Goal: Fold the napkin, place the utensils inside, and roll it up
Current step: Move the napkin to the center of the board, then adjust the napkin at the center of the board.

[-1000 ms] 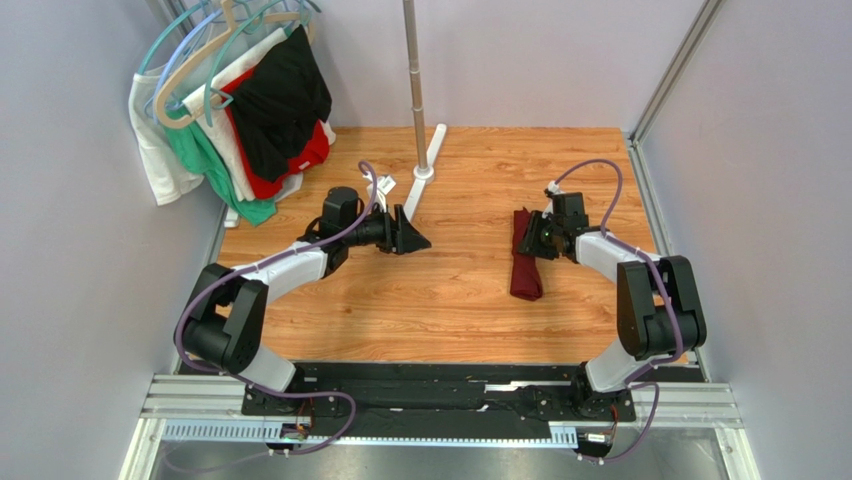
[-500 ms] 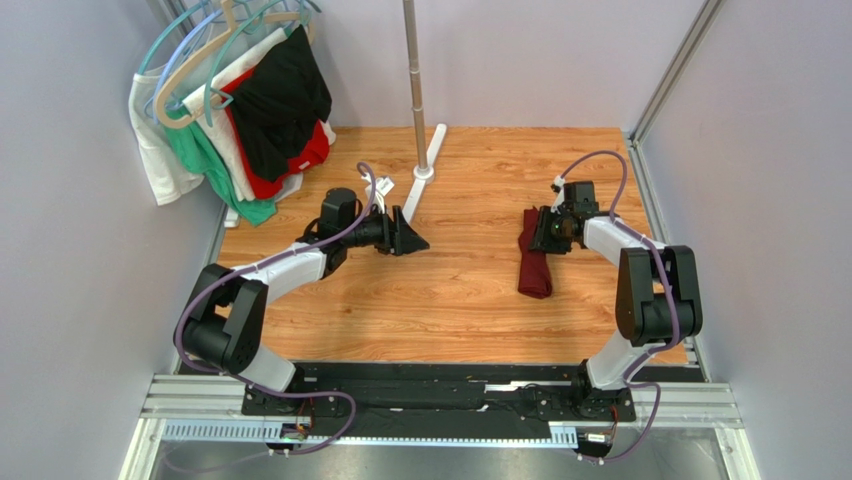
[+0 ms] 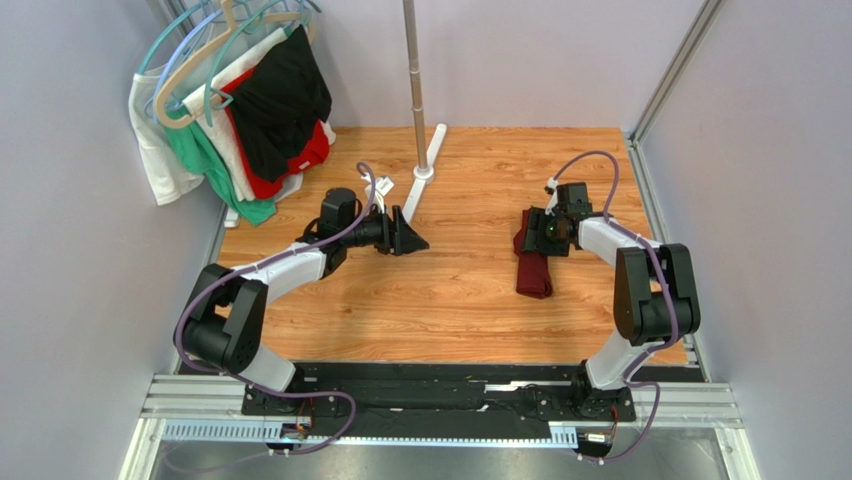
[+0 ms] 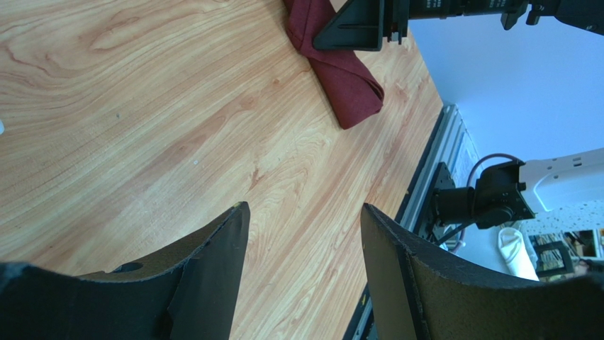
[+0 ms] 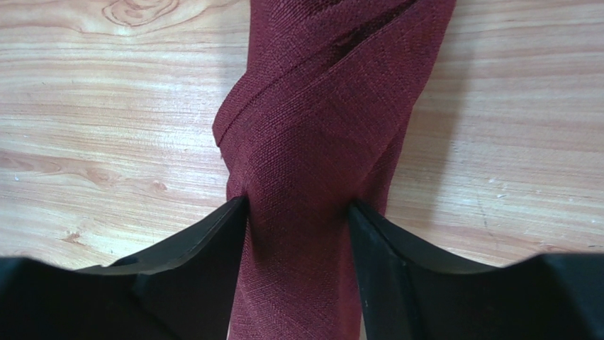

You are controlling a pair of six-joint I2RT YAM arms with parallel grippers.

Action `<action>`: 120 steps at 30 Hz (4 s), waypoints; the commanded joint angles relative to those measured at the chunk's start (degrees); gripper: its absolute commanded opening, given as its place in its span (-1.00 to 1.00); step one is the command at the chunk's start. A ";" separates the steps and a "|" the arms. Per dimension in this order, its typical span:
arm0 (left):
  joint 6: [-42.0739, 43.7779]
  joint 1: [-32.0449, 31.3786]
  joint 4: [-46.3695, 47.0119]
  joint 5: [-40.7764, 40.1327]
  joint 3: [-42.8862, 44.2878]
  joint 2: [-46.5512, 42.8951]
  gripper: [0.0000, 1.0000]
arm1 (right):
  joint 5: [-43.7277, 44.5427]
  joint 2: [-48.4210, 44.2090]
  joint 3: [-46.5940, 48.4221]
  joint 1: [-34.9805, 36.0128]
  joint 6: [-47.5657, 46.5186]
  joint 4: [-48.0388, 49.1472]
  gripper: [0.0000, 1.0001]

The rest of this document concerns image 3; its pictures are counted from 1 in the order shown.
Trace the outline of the dark red cloth napkin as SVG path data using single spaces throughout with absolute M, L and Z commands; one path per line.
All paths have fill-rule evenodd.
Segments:
M 540 253 L 522 250 L 529 214 L 529 209 L 522 211 L 521 227 L 513 238 L 513 250 L 518 258 L 515 290 L 523 296 L 545 299 L 553 294 L 548 259 Z

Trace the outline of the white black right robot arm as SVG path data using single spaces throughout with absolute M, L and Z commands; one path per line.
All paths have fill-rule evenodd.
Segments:
M 613 267 L 615 330 L 582 363 L 577 381 L 593 391 L 623 388 L 655 352 L 700 326 L 690 251 L 683 244 L 648 240 L 595 210 L 583 182 L 550 180 L 546 191 L 548 205 L 525 210 L 514 239 L 519 259 L 516 290 L 533 298 L 549 297 L 548 260 L 566 257 L 571 250 L 591 252 Z

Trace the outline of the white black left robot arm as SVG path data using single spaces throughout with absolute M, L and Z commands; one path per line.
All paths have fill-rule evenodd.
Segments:
M 373 247 L 402 256 L 428 249 L 400 206 L 363 205 L 354 191 L 329 190 L 320 213 L 284 251 L 254 264 L 202 269 L 174 331 L 183 362 L 199 371 L 237 378 L 265 393 L 285 392 L 296 365 L 261 340 L 270 303 L 334 273 L 349 249 Z

